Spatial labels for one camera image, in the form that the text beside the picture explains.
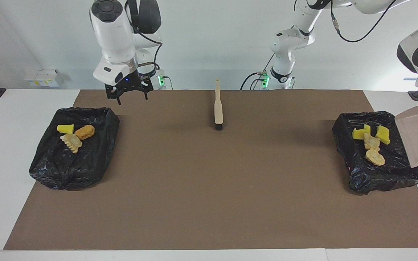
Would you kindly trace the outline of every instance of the yellow food piece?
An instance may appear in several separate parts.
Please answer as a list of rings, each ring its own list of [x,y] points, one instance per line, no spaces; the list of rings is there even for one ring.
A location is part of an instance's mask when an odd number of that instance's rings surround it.
[[[390,130],[385,126],[377,127],[377,135],[375,137],[380,139],[383,144],[390,144]]]
[[[71,125],[58,125],[57,129],[58,132],[64,133],[64,134],[73,134],[75,126],[73,124]]]
[[[364,147],[366,150],[380,151],[380,139],[372,137],[372,135],[364,134]]]
[[[75,135],[80,139],[80,140],[86,140],[89,137],[93,136],[95,132],[95,129],[93,126],[91,125],[86,125],[84,127],[81,127],[80,129],[77,129],[77,131],[75,132]]]
[[[368,150],[365,154],[365,158],[376,166],[385,165],[385,158],[376,150]]]
[[[65,134],[64,136],[61,136],[60,139],[74,154],[77,154],[78,149],[83,145],[83,142],[73,134]]]
[[[353,139],[355,140],[363,140],[364,134],[367,133],[370,135],[370,126],[365,124],[363,129],[357,129],[355,128],[353,130]]]

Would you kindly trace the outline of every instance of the brown mat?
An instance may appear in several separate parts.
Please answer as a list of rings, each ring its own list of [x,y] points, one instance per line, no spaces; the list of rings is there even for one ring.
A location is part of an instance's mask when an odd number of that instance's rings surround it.
[[[361,91],[81,91],[121,115],[104,179],[38,182],[5,249],[418,248],[418,188],[352,194],[332,125]]]

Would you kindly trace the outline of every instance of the yellow sponge piece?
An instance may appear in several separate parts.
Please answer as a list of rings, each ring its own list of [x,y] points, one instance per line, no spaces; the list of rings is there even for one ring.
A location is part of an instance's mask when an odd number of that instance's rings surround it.
[[[363,129],[355,128],[353,130],[353,139],[355,140],[364,140],[364,134],[367,133],[370,135],[370,126],[365,124]]]
[[[73,130],[75,129],[75,126],[73,124],[71,125],[58,125],[58,132],[65,133],[65,134],[73,134]]]
[[[390,144],[390,130],[385,126],[377,127],[377,135],[375,137],[379,138],[383,144]]]

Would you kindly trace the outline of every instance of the black trash bag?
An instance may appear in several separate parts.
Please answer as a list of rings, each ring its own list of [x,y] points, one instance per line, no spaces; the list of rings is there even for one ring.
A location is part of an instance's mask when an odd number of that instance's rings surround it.
[[[390,129],[390,144],[380,144],[380,154],[385,157],[385,165],[381,167],[364,158],[364,141],[353,139],[353,129],[362,129],[363,124],[372,128],[372,136],[379,125]],[[396,190],[418,184],[418,167],[411,168],[393,114],[386,111],[343,113],[332,130],[337,150],[345,158],[350,173],[352,191],[368,194],[372,190]]]
[[[111,161],[120,120],[110,108],[59,109],[46,129],[30,166],[30,176],[53,190],[86,188],[99,182]],[[60,140],[58,124],[95,127],[73,154]]]

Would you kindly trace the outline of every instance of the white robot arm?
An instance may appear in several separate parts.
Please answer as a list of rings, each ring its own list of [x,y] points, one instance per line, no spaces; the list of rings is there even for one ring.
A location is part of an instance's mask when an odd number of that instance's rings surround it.
[[[133,90],[144,92],[147,99],[159,66],[144,60],[149,59],[145,48],[162,45],[156,34],[161,26],[156,0],[141,0],[139,8],[136,0],[95,0],[90,19],[103,53],[93,76],[105,83],[108,99],[120,104],[120,96]]]
[[[360,12],[375,14],[408,2],[410,0],[298,0],[293,15],[294,25],[291,29],[278,32],[270,45],[274,52],[274,66],[269,74],[276,79],[270,81],[274,88],[285,88],[295,65],[294,50],[304,48],[315,41],[314,25],[325,8],[348,7],[353,5]]]

